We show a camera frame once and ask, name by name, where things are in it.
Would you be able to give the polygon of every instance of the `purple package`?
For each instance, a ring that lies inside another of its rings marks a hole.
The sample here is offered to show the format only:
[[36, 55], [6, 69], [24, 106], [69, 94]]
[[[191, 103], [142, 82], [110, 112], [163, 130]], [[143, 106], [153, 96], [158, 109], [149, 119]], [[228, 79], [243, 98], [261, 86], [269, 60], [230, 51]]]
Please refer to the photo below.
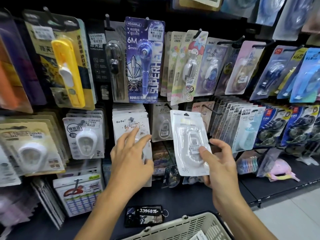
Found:
[[126, 17], [128, 96], [130, 103], [158, 100], [165, 22]]
[[45, 105], [47, 103], [45, 94], [10, 12], [1, 8], [0, 16], [4, 17], [0, 22], [0, 36], [30, 103]]

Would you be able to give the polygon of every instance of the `hand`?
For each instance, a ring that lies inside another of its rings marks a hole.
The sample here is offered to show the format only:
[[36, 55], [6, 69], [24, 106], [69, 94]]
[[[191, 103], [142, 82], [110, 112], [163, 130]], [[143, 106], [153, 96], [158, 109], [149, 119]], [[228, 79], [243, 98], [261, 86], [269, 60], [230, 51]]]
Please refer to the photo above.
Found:
[[153, 161], [141, 160], [142, 149], [151, 139], [151, 135], [142, 137], [135, 143], [139, 128], [124, 133], [111, 150], [112, 170], [108, 188], [120, 189], [129, 200], [151, 178], [153, 174]]
[[221, 212], [223, 207], [235, 200], [243, 199], [239, 184], [236, 162], [230, 146], [218, 139], [210, 143], [222, 149], [222, 159], [210, 153], [204, 146], [199, 148], [200, 156], [210, 167], [210, 177], [204, 176], [206, 186], [212, 188], [213, 204]]

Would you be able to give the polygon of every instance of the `shopping basket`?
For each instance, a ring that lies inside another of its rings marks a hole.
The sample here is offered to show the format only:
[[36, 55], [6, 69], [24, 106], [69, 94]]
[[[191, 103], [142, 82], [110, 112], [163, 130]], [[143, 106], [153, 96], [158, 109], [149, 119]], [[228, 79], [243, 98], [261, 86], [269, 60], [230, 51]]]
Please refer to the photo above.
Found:
[[221, 219], [210, 212], [180, 219], [157, 226], [146, 227], [141, 233], [123, 240], [189, 240], [202, 230], [208, 240], [233, 240]]

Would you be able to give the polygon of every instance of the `yellow box cutter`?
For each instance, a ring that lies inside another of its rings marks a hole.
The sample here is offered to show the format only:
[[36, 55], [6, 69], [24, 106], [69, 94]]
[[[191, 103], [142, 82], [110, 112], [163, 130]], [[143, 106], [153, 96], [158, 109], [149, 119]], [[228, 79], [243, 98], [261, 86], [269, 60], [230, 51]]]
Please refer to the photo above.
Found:
[[68, 39], [60, 38], [51, 41], [51, 44], [70, 102], [73, 107], [83, 108], [86, 105], [85, 95], [72, 43]]

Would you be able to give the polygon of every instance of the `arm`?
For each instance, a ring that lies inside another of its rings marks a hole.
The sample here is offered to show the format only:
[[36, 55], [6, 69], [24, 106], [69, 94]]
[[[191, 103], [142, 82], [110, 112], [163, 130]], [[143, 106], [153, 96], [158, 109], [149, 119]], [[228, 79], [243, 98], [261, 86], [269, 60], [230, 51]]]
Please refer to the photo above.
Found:
[[210, 176], [204, 183], [212, 188], [213, 204], [228, 224], [236, 240], [277, 240], [260, 219], [252, 212], [242, 197], [238, 184], [236, 162], [230, 146], [220, 140], [210, 143], [222, 149], [222, 159], [212, 155], [205, 147], [199, 152], [210, 167]]
[[124, 133], [111, 150], [112, 172], [106, 189], [99, 195], [93, 211], [75, 240], [108, 240], [115, 224], [130, 198], [138, 192], [153, 174], [153, 161], [142, 163], [142, 149], [151, 135], [137, 143], [139, 128]]

